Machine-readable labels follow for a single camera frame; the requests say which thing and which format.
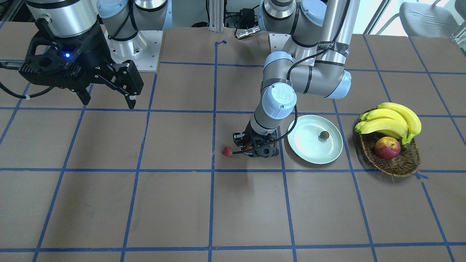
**strawberry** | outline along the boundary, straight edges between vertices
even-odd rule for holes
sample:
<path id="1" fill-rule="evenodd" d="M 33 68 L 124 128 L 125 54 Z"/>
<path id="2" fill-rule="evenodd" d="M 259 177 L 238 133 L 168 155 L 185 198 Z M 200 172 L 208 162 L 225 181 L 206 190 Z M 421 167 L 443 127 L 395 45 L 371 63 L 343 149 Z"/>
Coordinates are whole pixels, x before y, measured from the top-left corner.
<path id="1" fill-rule="evenodd" d="M 223 149 L 223 151 L 222 151 L 222 155 L 227 156 L 227 157 L 233 155 L 233 150 L 232 150 L 232 148 L 229 147 L 229 146 L 225 147 L 225 148 Z"/>

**table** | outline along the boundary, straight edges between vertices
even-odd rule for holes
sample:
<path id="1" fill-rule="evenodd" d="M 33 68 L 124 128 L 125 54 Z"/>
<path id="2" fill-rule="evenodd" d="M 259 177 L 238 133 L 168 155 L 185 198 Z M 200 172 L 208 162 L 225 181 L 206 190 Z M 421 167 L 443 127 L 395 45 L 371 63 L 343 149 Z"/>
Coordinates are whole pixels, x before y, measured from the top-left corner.
<path id="1" fill-rule="evenodd" d="M 21 61 L 31 23 L 0 24 L 0 61 Z M 330 120 L 341 156 L 224 157 L 259 101 L 267 34 L 164 33 L 134 110 L 105 86 L 82 106 L 54 89 L 0 95 L 0 261 L 465 261 L 466 58 L 446 39 L 353 35 L 346 98 L 298 96 Z M 0 81 L 42 90 L 17 72 Z M 358 160 L 353 127 L 381 102 L 412 108 L 416 175 Z M 293 116 L 286 118 L 283 133 Z"/>

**chair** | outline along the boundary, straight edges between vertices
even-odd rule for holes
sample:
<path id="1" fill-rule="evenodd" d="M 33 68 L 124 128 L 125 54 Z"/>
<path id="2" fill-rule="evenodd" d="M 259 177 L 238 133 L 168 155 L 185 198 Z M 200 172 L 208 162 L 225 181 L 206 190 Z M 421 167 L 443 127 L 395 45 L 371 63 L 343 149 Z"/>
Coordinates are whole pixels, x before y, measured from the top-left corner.
<path id="1" fill-rule="evenodd" d="M 440 0 L 432 5 L 418 1 L 402 3 L 399 13 L 392 16 L 376 34 L 381 34 L 395 18 L 400 17 L 408 36 L 441 37 L 458 41 L 465 32 L 466 22 L 458 25 L 450 11 L 436 5 L 438 2 Z M 464 19 L 466 0 L 456 0 L 455 9 Z"/>

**bunch of bananas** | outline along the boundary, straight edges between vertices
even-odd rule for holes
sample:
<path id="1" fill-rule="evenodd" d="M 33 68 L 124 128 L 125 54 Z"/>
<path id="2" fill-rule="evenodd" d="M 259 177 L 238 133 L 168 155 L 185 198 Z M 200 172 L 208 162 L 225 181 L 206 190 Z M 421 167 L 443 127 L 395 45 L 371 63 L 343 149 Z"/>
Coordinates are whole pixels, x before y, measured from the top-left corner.
<path id="1" fill-rule="evenodd" d="M 359 120 L 355 126 L 356 132 L 369 134 L 377 131 L 395 138 L 401 145 L 411 142 L 421 132 L 418 116 L 411 109 L 397 103 L 381 103 L 377 109 L 362 114 Z"/>

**black cable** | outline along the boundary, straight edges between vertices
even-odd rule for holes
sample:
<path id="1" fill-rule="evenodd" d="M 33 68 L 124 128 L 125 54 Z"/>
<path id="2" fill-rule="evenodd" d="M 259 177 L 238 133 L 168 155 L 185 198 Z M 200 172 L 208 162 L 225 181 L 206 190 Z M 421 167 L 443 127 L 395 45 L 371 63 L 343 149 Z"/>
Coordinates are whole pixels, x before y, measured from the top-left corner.
<path id="1" fill-rule="evenodd" d="M 238 24 L 235 26 L 236 29 L 234 30 L 234 37 L 235 37 L 236 39 L 238 39 L 238 37 L 236 37 L 236 32 L 238 31 L 238 27 L 240 27 L 240 24 L 241 24 L 241 22 L 243 21 L 243 19 L 244 19 L 250 12 L 254 11 L 254 9 L 258 8 L 259 6 L 260 6 L 260 5 L 256 5 L 256 6 L 254 6 L 251 10 L 249 10 L 247 13 L 243 14 L 243 17 L 241 17 L 240 21 L 239 21 Z"/>
<path id="2" fill-rule="evenodd" d="M 287 137 L 291 133 L 291 131 L 293 131 L 293 129 L 296 126 L 296 122 L 298 122 L 298 107 L 295 105 L 295 121 L 293 122 L 293 125 L 291 126 L 290 130 L 288 130 L 283 136 L 281 136 L 281 137 L 279 137 L 279 138 L 277 138 L 275 140 L 271 140 L 269 142 L 266 142 L 265 144 L 260 145 L 258 147 L 251 148 L 251 149 L 246 149 L 246 150 L 235 151 L 235 152 L 232 152 L 232 154 L 243 154 L 243 153 L 254 151 L 254 150 L 260 149 L 262 147 L 266 147 L 268 145 L 276 143 L 276 142 L 284 139 L 285 137 Z"/>
<path id="3" fill-rule="evenodd" d="M 207 11 L 207 23 L 210 26 L 209 0 L 206 0 L 206 11 Z"/>
<path id="4" fill-rule="evenodd" d="M 337 37 L 339 36 L 339 34 L 340 34 L 341 30 L 342 30 L 343 23 L 344 23 L 344 21 L 345 21 L 345 19 L 346 19 L 346 14 L 347 14 L 347 12 L 348 12 L 349 6 L 350 6 L 350 0 L 347 0 L 347 1 L 346 1 L 345 8 L 344 8 L 344 10 L 343 10 L 342 18 L 341 18 L 341 20 L 340 20 L 340 25 L 338 26 L 338 30 L 337 30 L 337 32 L 336 32 L 336 34 L 335 34 L 335 37 L 334 37 L 333 40 L 332 40 L 332 43 L 333 43 L 333 44 L 335 44 L 335 41 L 336 41 Z M 290 69 L 288 70 L 288 73 L 287 73 L 287 80 L 290 80 L 291 70 L 292 70 L 293 68 L 295 68 L 297 65 L 299 65 L 300 63 L 306 61 L 307 59 L 314 58 L 314 57 L 317 57 L 317 56 L 319 56 L 319 55 L 321 55 L 321 54 L 324 54 L 324 53 L 327 52 L 327 51 L 328 51 L 328 49 L 325 49 L 325 50 L 323 50 L 322 52 L 319 52 L 319 53 L 314 54 L 314 55 L 310 55 L 310 56 L 305 57 L 305 58 L 301 59 L 300 61 L 294 63 L 294 64 L 290 67 Z M 256 147 L 256 148 L 251 148 L 251 149 L 247 149 L 247 150 L 236 151 L 236 152 L 232 152 L 232 154 L 243 154 L 243 153 L 250 152 L 250 151 L 254 151 L 254 150 L 260 149 L 260 148 L 262 148 L 262 147 L 268 146 L 268 145 L 270 145 L 270 144 L 276 143 L 276 142 L 278 142 L 278 141 L 284 139 L 286 136 L 288 136 L 288 135 L 291 133 L 291 131 L 293 131 L 293 129 L 294 129 L 295 126 L 296 126 L 296 122 L 298 122 L 298 108 L 297 108 L 296 105 L 295 105 L 295 121 L 293 122 L 293 125 L 291 126 L 291 128 L 290 128 L 283 136 L 281 136 L 281 137 L 279 137 L 279 138 L 277 138 L 277 139 L 275 139 L 275 140 L 271 140 L 271 141 L 269 141 L 269 142 L 267 142 L 267 143 L 265 143 L 265 144 L 263 144 L 263 145 L 260 145 L 260 146 L 258 146 L 258 147 Z"/>
<path id="5" fill-rule="evenodd" d="M 130 5 L 130 7 L 132 7 L 133 1 L 132 0 L 128 1 L 128 4 Z M 131 12 L 132 12 L 132 8 L 129 9 L 128 14 L 126 15 L 126 18 L 124 19 L 123 23 L 118 27 L 118 29 L 116 30 L 117 32 L 115 33 L 114 36 L 110 36 L 110 33 L 109 33 L 109 36 L 108 36 L 109 40 L 114 39 L 115 36 L 117 36 L 120 33 L 121 29 L 123 29 L 124 25 L 126 24 L 128 19 L 130 18 Z"/>
<path id="6" fill-rule="evenodd" d="M 342 30 L 342 27 L 343 27 L 343 23 L 345 22 L 345 19 L 346 19 L 346 13 L 348 12 L 348 8 L 350 6 L 350 2 L 351 0 L 347 0 L 346 1 L 346 4 L 345 4 L 345 8 L 343 10 L 343 14 L 342 14 L 342 19 L 340 20 L 340 25 L 338 26 L 338 30 L 336 31 L 336 34 L 335 34 L 335 37 L 333 38 L 332 42 L 331 42 L 331 45 L 332 44 L 335 44 L 335 41 L 337 39 L 337 37 L 339 36 L 340 34 L 340 31 Z M 304 57 L 303 59 L 299 60 L 298 62 L 294 63 L 290 69 L 288 69 L 288 73 L 287 73 L 287 80 L 290 80 L 290 75 L 291 75 L 291 70 L 293 68 L 295 68 L 297 65 L 299 65 L 300 63 L 306 61 L 307 59 L 311 59 L 311 58 L 314 58 L 314 57 L 318 57 L 322 54 L 325 54 L 326 52 L 328 51 L 328 49 L 324 49 L 322 50 L 321 52 L 317 53 L 317 54 L 314 54 L 314 55 L 310 55 L 308 57 Z"/>
<path id="7" fill-rule="evenodd" d="M 29 96 L 29 98 L 33 98 L 33 97 L 39 97 L 39 96 L 42 96 L 42 95 L 45 95 L 47 94 L 50 90 L 52 90 L 54 88 L 54 86 L 51 86 L 47 89 L 45 89 L 44 91 L 41 91 L 39 93 L 35 93 L 35 94 L 32 94 Z M 16 98 L 20 98 L 20 99 L 27 99 L 27 96 L 22 96 L 22 95 L 18 95 L 14 92 L 12 92 L 10 89 L 8 89 L 6 86 L 4 86 L 2 84 L 2 82 L 0 82 L 0 89 L 2 89 L 3 91 L 5 91 L 7 94 L 11 95 L 11 96 L 14 96 Z"/>

